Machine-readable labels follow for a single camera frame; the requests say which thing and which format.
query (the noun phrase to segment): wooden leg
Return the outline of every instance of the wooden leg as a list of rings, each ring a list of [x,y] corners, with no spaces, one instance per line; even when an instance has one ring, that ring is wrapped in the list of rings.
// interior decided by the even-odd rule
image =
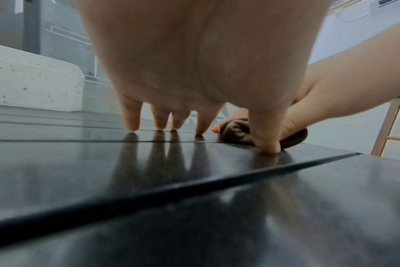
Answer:
[[[388,113],[386,114],[385,120],[383,121],[382,128],[380,129],[379,135],[377,136],[375,146],[371,154],[373,156],[381,156],[385,148],[386,137],[392,131],[393,124],[395,123],[396,117],[400,110],[400,99],[396,98],[391,101]]]

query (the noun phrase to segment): brown cloth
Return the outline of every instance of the brown cloth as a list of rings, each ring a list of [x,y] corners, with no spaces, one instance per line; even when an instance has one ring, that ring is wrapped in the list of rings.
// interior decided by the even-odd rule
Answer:
[[[301,130],[281,140],[280,147],[281,149],[286,149],[296,146],[303,142],[307,135],[307,129]],[[254,146],[247,119],[232,120],[222,124],[219,129],[219,137],[227,143]]]

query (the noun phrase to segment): wooden chair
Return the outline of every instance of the wooden chair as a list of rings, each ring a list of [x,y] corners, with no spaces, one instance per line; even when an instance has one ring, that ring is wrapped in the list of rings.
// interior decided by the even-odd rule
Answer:
[[[373,150],[371,152],[373,156],[382,156],[387,140],[400,141],[400,137],[390,136],[399,112],[400,96],[390,102],[388,113],[386,114],[385,120],[382,124],[382,128],[380,129],[379,135],[377,136],[375,146],[373,147]]]

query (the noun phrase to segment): white speckled block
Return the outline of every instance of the white speckled block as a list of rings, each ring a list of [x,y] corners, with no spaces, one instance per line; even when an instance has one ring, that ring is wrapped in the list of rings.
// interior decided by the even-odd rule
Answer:
[[[76,65],[0,46],[0,105],[79,111],[83,85]]]

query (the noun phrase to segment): wooden rung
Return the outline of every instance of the wooden rung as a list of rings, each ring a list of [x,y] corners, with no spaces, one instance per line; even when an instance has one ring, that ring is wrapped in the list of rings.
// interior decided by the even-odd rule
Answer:
[[[387,136],[387,140],[395,140],[395,141],[400,141],[400,137],[395,137],[395,136]]]

